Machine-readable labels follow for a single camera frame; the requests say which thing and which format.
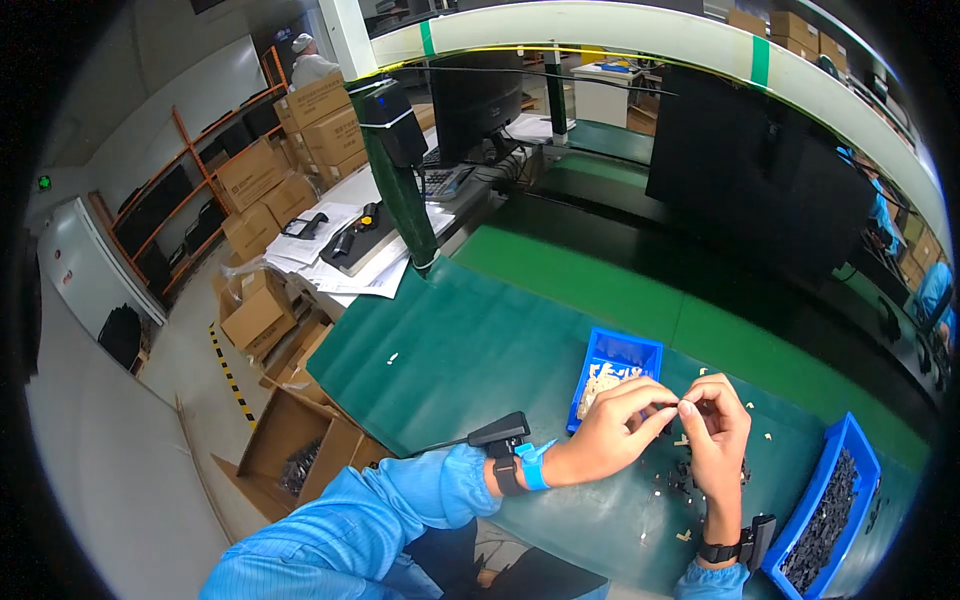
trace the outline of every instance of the plastic bag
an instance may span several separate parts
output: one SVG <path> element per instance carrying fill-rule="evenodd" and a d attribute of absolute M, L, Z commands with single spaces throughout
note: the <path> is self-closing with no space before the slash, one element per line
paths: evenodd
<path fill-rule="evenodd" d="M 320 453 L 320 443 L 323 440 L 323 438 L 317 438 L 287 457 L 286 462 L 283 464 L 283 469 L 280 471 L 280 477 L 276 480 L 276 484 L 279 485 L 282 490 L 290 493 L 295 498 L 300 497 L 300 492 L 303 491 L 303 483 L 306 481 L 306 475 L 310 472 L 310 468 L 313 467 L 314 461 L 317 460 L 317 454 Z"/>

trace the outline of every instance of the blue plastic bin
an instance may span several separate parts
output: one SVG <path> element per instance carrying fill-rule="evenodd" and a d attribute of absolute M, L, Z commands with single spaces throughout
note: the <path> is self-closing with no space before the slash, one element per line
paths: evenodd
<path fill-rule="evenodd" d="M 853 544 L 853 539 L 863 519 L 870 511 L 870 503 L 876 490 L 876 482 L 880 478 L 880 463 L 876 461 L 874 449 L 863 435 L 863 430 L 857 424 L 853 415 L 847 415 L 835 423 L 824 434 L 827 445 L 824 447 L 824 453 L 817 463 L 817 469 L 813 471 L 813 477 L 810 479 L 810 485 L 806 487 L 804 497 L 800 500 L 797 510 L 790 516 L 786 527 L 780 532 L 780 536 L 767 550 L 766 557 L 760 568 L 777 585 L 790 600 L 817 600 L 823 595 L 827 586 L 833 581 L 833 576 L 837 574 L 840 564 L 847 558 L 847 552 Z M 820 569 L 820 573 L 813 581 L 813 584 L 807 589 L 803 596 L 797 592 L 797 589 L 787 581 L 786 577 L 780 571 L 780 566 L 786 560 L 787 555 L 793 549 L 794 544 L 800 539 L 800 535 L 806 529 L 806 524 L 813 516 L 813 511 L 820 504 L 820 499 L 827 490 L 827 483 L 836 467 L 837 459 L 840 458 L 840 450 L 846 448 L 854 460 L 857 476 L 853 480 L 853 490 L 859 492 L 850 510 L 850 516 L 847 519 L 847 526 L 843 533 L 833 546 L 833 554 L 830 556 L 830 563 Z"/>
<path fill-rule="evenodd" d="M 587 386 L 590 375 L 590 365 L 603 366 L 610 363 L 614 371 L 640 367 L 642 374 L 660 381 L 660 363 L 663 360 L 663 344 L 637 338 L 625 333 L 608 331 L 594 327 L 590 332 L 590 343 L 587 346 L 587 358 L 584 359 L 584 368 L 580 372 L 580 383 L 573 394 L 570 403 L 570 413 L 566 418 L 566 430 L 570 433 L 577 431 L 580 420 L 577 419 L 577 405 L 580 396 Z"/>

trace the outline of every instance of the green wrapped pole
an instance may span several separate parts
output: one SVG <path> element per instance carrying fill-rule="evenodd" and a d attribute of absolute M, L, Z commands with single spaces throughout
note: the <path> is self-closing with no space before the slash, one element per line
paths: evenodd
<path fill-rule="evenodd" d="M 347 92 L 350 92 L 371 85 L 378 79 L 380 78 L 347 82 L 345 87 Z M 376 91 L 376 87 L 350 94 L 358 123 L 366 123 L 364 98 L 374 91 Z M 390 211 L 396 230 L 403 238 L 407 248 L 410 249 L 414 267 L 417 268 L 420 276 L 426 277 L 430 265 L 433 264 L 439 253 L 439 247 L 437 236 L 434 235 L 430 220 L 426 215 L 423 196 L 420 194 L 417 180 L 414 179 L 414 171 L 410 168 L 401 169 L 394 166 L 376 131 L 361 127 L 360 132 L 363 134 L 367 159 L 370 161 L 373 180 L 376 181 L 376 188 L 380 192 L 383 204 Z"/>
<path fill-rule="evenodd" d="M 562 75 L 560 52 L 557 50 L 543 53 L 543 70 L 550 75 Z M 550 102 L 550 123 L 553 125 L 553 143 L 566 144 L 566 101 L 564 99 L 564 80 L 557 77 L 546 78 L 546 95 Z"/>

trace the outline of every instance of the white cap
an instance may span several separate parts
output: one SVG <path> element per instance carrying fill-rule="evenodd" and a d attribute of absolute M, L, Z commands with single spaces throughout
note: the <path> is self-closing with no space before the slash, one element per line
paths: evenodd
<path fill-rule="evenodd" d="M 291 46 L 294 52 L 297 54 L 303 52 L 303 49 L 310 45 L 310 42 L 313 41 L 313 37 L 310 34 L 300 34 L 297 36 L 297 39 L 294 40 L 294 45 Z"/>

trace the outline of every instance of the green tape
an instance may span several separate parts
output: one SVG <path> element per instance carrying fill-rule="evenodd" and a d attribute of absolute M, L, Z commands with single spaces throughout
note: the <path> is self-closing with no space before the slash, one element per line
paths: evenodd
<path fill-rule="evenodd" d="M 754 60 L 750 68 L 750 81 L 766 87 L 769 72 L 770 42 L 762 37 L 754 36 Z"/>
<path fill-rule="evenodd" d="M 425 57 L 432 57 L 437 54 L 433 51 L 433 38 L 430 35 L 429 20 L 420 22 L 420 40 L 423 42 L 423 55 Z"/>

